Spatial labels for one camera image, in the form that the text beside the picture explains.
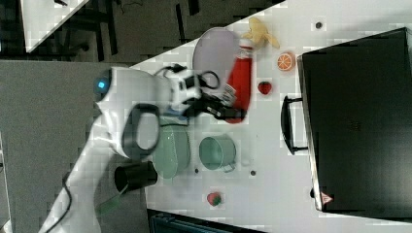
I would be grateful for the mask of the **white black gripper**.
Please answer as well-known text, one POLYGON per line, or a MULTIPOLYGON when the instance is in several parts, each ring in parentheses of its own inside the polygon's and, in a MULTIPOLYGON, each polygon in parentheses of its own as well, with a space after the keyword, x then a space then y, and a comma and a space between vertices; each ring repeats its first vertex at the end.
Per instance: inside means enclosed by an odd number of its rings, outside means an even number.
MULTIPOLYGON (((189 110, 200 101, 201 97, 204 98, 205 101, 212 101, 227 106, 227 101, 222 98, 208 93, 202 93, 200 76, 191 69, 174 66, 165 71, 163 77, 171 82, 172 97, 170 109, 174 114, 186 117, 189 114, 189 110)), ((214 118, 221 120, 243 119, 246 115, 246 112, 243 110, 226 107, 207 107, 206 112, 214 118)))

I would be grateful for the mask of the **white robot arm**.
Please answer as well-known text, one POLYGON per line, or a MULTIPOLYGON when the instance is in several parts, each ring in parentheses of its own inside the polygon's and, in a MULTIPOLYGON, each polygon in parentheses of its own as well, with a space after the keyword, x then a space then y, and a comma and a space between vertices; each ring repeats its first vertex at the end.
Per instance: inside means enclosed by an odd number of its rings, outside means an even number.
POLYGON ((94 195, 105 169, 116 154, 136 160, 151 155, 159 143, 162 116, 244 118, 247 110, 235 104, 233 92, 227 99, 203 92, 207 74, 179 64, 153 74, 111 68, 109 77, 95 85, 99 115, 38 233, 101 233, 94 195))

